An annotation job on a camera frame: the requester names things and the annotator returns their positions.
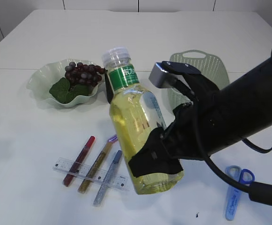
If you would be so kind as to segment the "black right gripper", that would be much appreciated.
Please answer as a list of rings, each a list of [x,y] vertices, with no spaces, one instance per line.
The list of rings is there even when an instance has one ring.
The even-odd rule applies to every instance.
[[[183,170],[177,159],[202,160],[220,151],[220,107],[216,98],[219,88],[203,75],[184,75],[189,87],[180,80],[171,80],[192,105],[178,106],[175,119],[167,129],[151,131],[145,144],[128,162],[136,178],[153,173],[178,174]]]

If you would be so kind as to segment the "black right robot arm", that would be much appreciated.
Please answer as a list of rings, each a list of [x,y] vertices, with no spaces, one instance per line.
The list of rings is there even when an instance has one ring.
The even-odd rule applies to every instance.
[[[197,140],[212,155],[272,126],[272,51],[269,59],[223,89],[192,65],[155,63],[149,77],[157,88],[181,90],[190,104],[174,110],[167,128],[151,131],[141,150],[128,162],[134,177],[175,174],[179,160],[203,160]]]

